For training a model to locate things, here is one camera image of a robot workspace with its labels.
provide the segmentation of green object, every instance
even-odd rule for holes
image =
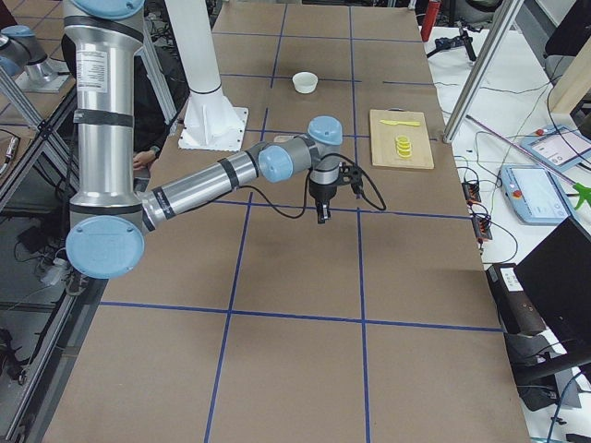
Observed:
[[[576,210],[580,209],[585,202],[591,206],[591,187],[586,187],[580,183],[575,183],[573,185],[573,189],[579,193],[579,201],[577,201],[576,206],[574,207]]]

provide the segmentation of blue tape line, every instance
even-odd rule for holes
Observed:
[[[339,323],[356,323],[360,324],[359,318],[347,318],[347,317],[325,317],[325,316],[307,316],[304,314],[285,314],[280,312],[258,312],[258,311],[232,311],[233,315],[237,316],[249,316],[249,317],[272,317],[272,318],[292,318],[296,320],[315,320],[315,321],[331,321]]]
[[[215,200],[212,204],[224,204],[224,205],[247,205],[244,201],[231,201],[231,200]],[[251,206],[258,206],[263,208],[270,208],[271,205],[269,203],[252,203]],[[276,204],[274,205],[277,208],[285,208],[291,210],[299,210],[301,206],[294,206],[294,205],[282,205]],[[313,210],[313,207],[306,206],[307,210]],[[375,215],[398,215],[402,217],[424,217],[424,218],[432,218],[432,219],[452,219],[452,220],[472,220],[468,215],[446,215],[446,214],[425,214],[421,212],[401,212],[398,210],[363,210],[361,208],[352,209],[352,208],[331,208],[331,210],[335,212],[351,212],[356,213],[360,212],[362,214],[375,214]]]
[[[149,303],[133,303],[133,302],[100,302],[102,306],[116,306],[116,307],[135,307],[139,309],[161,309],[169,311],[192,311],[202,312],[205,314],[228,314],[228,309],[219,309],[214,307],[198,307],[198,306],[182,306],[182,305],[156,305]],[[339,323],[361,324],[361,318],[348,317],[325,317],[325,316],[308,316],[303,314],[285,314],[281,312],[260,312],[247,310],[232,310],[232,315],[245,317],[275,317],[275,318],[292,318],[300,320],[313,321],[330,321]],[[479,326],[461,326],[461,325],[443,325],[438,323],[417,323],[407,321],[393,321],[393,320],[377,320],[367,319],[366,324],[379,326],[400,326],[405,328],[420,328],[420,329],[453,329],[453,330],[470,330],[474,332],[502,332],[500,328],[485,328]]]
[[[100,302],[101,306],[119,307],[140,307],[144,309],[162,309],[169,311],[193,311],[206,312],[208,314],[227,314],[227,309],[216,309],[214,307],[182,306],[182,305],[157,305],[152,303],[129,303],[129,302]]]
[[[405,86],[433,86],[435,87],[435,84],[433,83],[423,83],[420,81],[382,81],[382,83],[384,85],[405,85]]]
[[[323,37],[320,35],[291,35],[291,34],[265,34],[258,32],[232,32],[230,30],[215,31],[212,34],[220,35],[244,35],[244,36],[258,36],[258,37],[289,37],[292,39],[319,39],[319,40],[354,40],[356,42],[393,42],[393,43],[421,43],[420,40],[398,40],[398,39],[369,39],[361,37]]]
[[[285,27],[285,18],[287,17],[287,5],[283,9],[283,19],[281,22],[281,30],[279,32],[279,41],[277,42],[277,52],[275,53],[275,63],[273,64],[273,73],[271,78],[271,89],[273,89],[273,83],[275,82],[275,74],[277,73],[277,60],[279,59],[279,50],[281,49],[281,39],[283,37],[283,28]]]
[[[262,128],[260,129],[260,140],[263,141],[265,138],[265,132],[267,127],[267,117],[269,116],[269,108],[265,108],[265,115],[262,118]]]
[[[291,80],[291,77],[289,77],[289,76],[262,76],[262,75],[255,75],[255,74],[227,73],[227,74],[220,74],[220,76],[221,77],[266,78],[266,79]],[[322,81],[345,81],[345,82],[351,81],[350,79],[346,79],[346,78],[319,78],[319,80],[322,80]]]
[[[353,13],[349,6],[349,44],[351,50],[351,95],[353,99],[353,135],[355,161],[357,159],[357,115],[355,101],[355,52],[353,48]],[[363,354],[363,397],[366,419],[366,443],[371,443],[371,416],[369,409],[369,370],[368,370],[368,334],[366,327],[366,296],[365,296],[365,273],[363,268],[363,237],[361,231],[361,212],[359,208],[356,211],[357,216],[357,255],[359,258],[359,304],[361,309],[361,350]]]
[[[396,215],[408,215],[411,217],[431,217],[434,219],[456,219],[456,220],[472,220],[472,217],[469,215],[446,215],[446,214],[424,214],[421,212],[401,212],[401,211],[393,211],[387,212]]]
[[[49,16],[49,15],[50,15],[52,12],[54,12],[54,11],[55,11],[55,10],[56,10],[56,9],[57,9],[59,6],[61,6],[61,5],[62,5],[62,2],[55,2],[55,6],[54,6],[54,7],[52,7],[52,8],[49,10],[49,12],[48,12],[47,14],[45,14],[43,17],[41,17],[41,20],[39,21],[39,23],[37,23],[37,24],[36,24],[35,26],[33,26],[31,29],[32,29],[32,30],[34,30],[34,29],[35,29],[35,28],[37,28],[39,25],[41,25],[41,24],[42,24],[42,23],[43,23],[43,22],[44,22],[46,19],[50,19],[50,20],[51,20],[51,18],[49,18],[49,17],[47,17],[47,16]]]
[[[366,443],[371,443],[371,417],[369,409],[368,332],[366,327],[365,273],[363,268],[363,235],[361,212],[357,212],[357,254],[359,256],[359,301],[361,305],[361,346],[363,352],[363,391],[366,412]]]
[[[10,103],[7,104],[4,108],[2,108],[2,111],[0,111],[0,116],[2,116],[2,114],[5,112],[5,110],[8,109],[8,106],[10,106]]]
[[[14,15],[15,11],[17,9],[19,9],[22,6],[23,3],[25,3],[25,0],[20,0],[20,2],[18,3],[18,5],[16,5],[12,11],[10,11],[10,14]]]
[[[238,249],[238,258],[236,260],[236,268],[234,273],[234,281],[232,282],[232,293],[230,295],[230,303],[228,304],[228,312],[225,318],[225,325],[223,327],[222,347],[220,349],[220,356],[218,359],[218,367],[215,371],[215,381],[213,383],[213,391],[211,393],[210,412],[207,418],[207,426],[205,428],[204,443],[210,441],[211,424],[213,423],[213,412],[215,411],[215,402],[217,400],[218,388],[220,386],[220,377],[222,375],[223,357],[225,355],[225,346],[228,340],[228,333],[230,330],[230,322],[232,320],[232,308],[234,306],[236,287],[238,285],[238,276],[240,274],[240,265],[242,264],[242,256],[244,253],[244,245],[247,240],[248,220],[250,218],[250,203],[252,201],[252,193],[248,199],[247,214],[244,219],[244,226],[242,228],[242,238],[240,239],[240,248]]]
[[[502,332],[501,328],[484,328],[479,326],[460,326],[460,325],[441,325],[437,323],[414,323],[406,321],[390,321],[390,320],[366,320],[369,325],[382,326],[402,326],[405,328],[422,328],[422,329],[452,329],[452,330],[471,330],[474,332]]]

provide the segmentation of black band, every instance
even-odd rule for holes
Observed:
[[[168,197],[164,194],[164,190],[161,186],[154,188],[152,194],[156,197],[156,201],[160,205],[160,209],[164,212],[164,217],[166,220],[172,219],[176,214],[173,210],[172,206],[170,206],[170,201],[168,201]]]
[[[133,115],[109,113],[94,109],[77,109],[74,112],[74,124],[133,127]]]
[[[221,164],[225,173],[228,174],[228,178],[230,179],[230,186],[232,190],[237,189],[240,186],[240,182],[238,181],[238,176],[236,175],[236,171],[232,163],[228,161],[228,159],[221,159],[218,161]]]
[[[257,163],[255,162],[255,159],[252,158],[252,154],[250,153],[250,150],[245,150],[245,153],[250,158],[250,161],[252,162],[252,165],[255,168],[255,173],[257,173],[257,178],[259,178],[260,177],[259,167],[258,167]]]
[[[47,54],[41,57],[39,60],[35,60],[34,62],[28,62],[27,66],[35,66],[41,62],[44,62],[45,60],[47,60]]]
[[[154,224],[151,222],[150,217],[148,217],[148,214],[145,210],[141,214],[141,220],[144,222],[144,226],[148,231],[152,232],[156,229],[156,226],[154,226]]]
[[[85,17],[85,16],[70,16],[64,18],[64,27],[67,26],[90,26],[93,28],[101,28],[103,30],[112,30],[119,32],[139,42],[144,41],[144,34],[138,30],[134,30],[129,26],[116,23],[111,20],[103,20],[102,18]]]
[[[70,203],[70,210],[77,214],[90,215],[123,215],[141,211],[141,204],[133,206],[80,206]]]
[[[196,94],[207,95],[207,94],[213,94],[216,90],[218,90],[221,87],[222,87],[222,83],[220,83],[220,86],[218,86],[215,90],[210,90],[209,92],[199,92],[197,90],[191,90],[191,92],[195,92]]]

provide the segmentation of blue tape grid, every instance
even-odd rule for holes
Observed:
[[[364,320],[361,318],[350,317],[331,317],[331,316],[311,316],[307,314],[288,314],[284,312],[265,312],[265,311],[247,311],[244,309],[222,309],[216,307],[200,307],[200,306],[185,306],[185,305],[158,305],[154,303],[135,303],[135,302],[116,302],[104,301],[100,302],[101,306],[115,306],[115,307],[129,307],[136,309],[160,309],[164,311],[187,311],[187,312],[201,312],[205,314],[222,314],[242,317],[269,317],[269,318],[286,318],[293,320],[309,320],[309,321],[328,321],[331,323],[350,323],[360,325]],[[445,325],[440,323],[418,323],[413,321],[395,321],[395,320],[380,320],[376,318],[366,318],[365,323],[368,325],[378,326],[397,326],[401,328],[420,328],[420,329],[447,329],[447,330],[468,330],[472,332],[502,332],[501,328],[487,328],[482,326],[462,326],[462,325]]]
[[[347,39],[350,42],[350,56],[351,56],[351,78],[347,80],[342,79],[328,79],[332,81],[350,81],[351,82],[351,100],[353,104],[352,112],[353,112],[353,134],[346,135],[346,137],[353,138],[354,140],[354,147],[355,147],[355,159],[357,161],[357,140],[359,138],[368,138],[368,136],[360,136],[357,134],[357,116],[356,116],[356,83],[358,80],[355,78],[355,63],[354,63],[354,44],[356,40],[365,40],[365,39],[354,39],[353,38],[353,18],[352,18],[352,10],[351,7],[348,9],[349,12],[349,38]],[[281,26],[281,33],[279,34],[279,41],[277,43],[277,49],[275,52],[275,59],[273,63],[273,71],[271,76],[242,76],[242,75],[234,75],[234,74],[226,74],[226,76],[237,76],[237,77],[257,77],[257,78],[268,78],[271,81],[271,88],[273,86],[274,80],[277,78],[284,78],[280,76],[276,76],[277,73],[277,65],[278,65],[278,57],[279,52],[281,49],[281,41],[283,36],[283,29],[284,24],[287,16],[287,5],[283,11],[283,20]],[[267,121],[269,117],[269,108],[265,109],[265,114],[263,117],[262,128],[260,130],[249,130],[250,132],[260,133],[259,140],[263,140],[266,133],[274,132],[274,133],[287,133],[293,134],[293,131],[279,131],[279,130],[270,130],[267,128]],[[357,223],[357,254],[358,254],[358,272],[359,272],[359,304],[360,304],[360,318],[349,318],[349,317],[325,317],[325,316],[312,316],[312,315],[298,315],[298,314],[287,314],[287,313],[279,313],[279,312],[257,312],[257,311],[247,311],[247,310],[234,310],[234,302],[235,302],[235,294],[236,294],[236,287],[238,284],[238,279],[240,276],[240,269],[242,258],[244,254],[245,242],[247,238],[247,230],[248,230],[248,223],[250,212],[253,207],[268,207],[269,205],[266,203],[254,203],[252,201],[252,193],[250,193],[248,202],[236,202],[236,201],[227,201],[227,200],[216,200],[215,204],[233,204],[233,205],[241,205],[246,206],[246,215],[244,220],[242,238],[240,241],[240,247],[238,250],[238,257],[236,260],[235,266],[235,276],[232,285],[232,292],[230,295],[230,301],[228,303],[227,309],[218,309],[218,308],[207,308],[207,307],[196,307],[196,306],[179,306],[179,305],[154,305],[154,304],[137,304],[137,303],[125,303],[125,302],[101,302],[101,305],[108,305],[108,306],[120,306],[120,307],[129,307],[129,308],[148,308],[148,309],[169,309],[169,310],[180,310],[180,311],[193,311],[193,312],[202,312],[202,313],[212,313],[217,315],[225,315],[225,324],[223,329],[223,338],[222,344],[220,348],[220,353],[218,357],[218,364],[216,368],[216,375],[213,383],[213,389],[211,392],[211,401],[210,401],[210,409],[208,413],[208,419],[205,429],[205,434],[203,437],[204,443],[210,442],[211,437],[211,428],[213,426],[213,420],[215,416],[215,405],[217,402],[217,395],[218,390],[220,387],[220,383],[222,381],[222,370],[223,370],[223,359],[225,356],[228,336],[230,333],[230,328],[232,325],[232,317],[233,316],[247,316],[247,317],[272,317],[272,318],[286,318],[292,320],[304,320],[304,321],[329,321],[329,322],[339,322],[339,323],[347,323],[347,324],[357,324],[360,326],[360,333],[361,333],[361,344],[362,344],[362,358],[363,358],[363,387],[364,387],[364,414],[365,414],[365,435],[366,435],[366,443],[371,443],[371,410],[370,410],[370,401],[369,401],[369,371],[368,371],[368,337],[367,337],[367,325],[380,325],[380,326],[387,326],[387,327],[403,327],[403,328],[422,328],[422,329],[454,329],[454,330],[466,330],[466,331],[477,331],[477,332],[501,332],[501,329],[495,328],[481,328],[481,327],[470,327],[470,326],[461,326],[461,325],[443,325],[443,324],[429,324],[429,323],[415,323],[415,322],[402,322],[402,321],[390,321],[390,320],[380,320],[380,319],[370,319],[367,318],[366,315],[366,297],[365,297],[365,272],[364,272],[364,259],[363,259],[363,231],[362,231],[362,220],[361,215],[365,213],[378,213],[375,210],[362,210],[361,208],[357,207],[356,209],[336,209],[333,208],[334,211],[344,211],[344,212],[352,212],[356,214],[356,223]],[[295,208],[289,205],[278,205],[281,208]],[[466,216],[446,216],[446,215],[437,215],[437,214],[415,214],[409,212],[400,212],[400,211],[387,211],[385,213],[388,214],[395,214],[395,215],[402,215],[402,216],[419,216],[419,217],[435,217],[435,218],[449,218],[449,219],[458,219],[458,220],[469,220],[469,217]]]

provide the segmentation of black monitor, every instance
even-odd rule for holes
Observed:
[[[591,235],[565,219],[515,269],[525,293],[567,354],[514,365],[517,385],[579,366],[591,378]]]

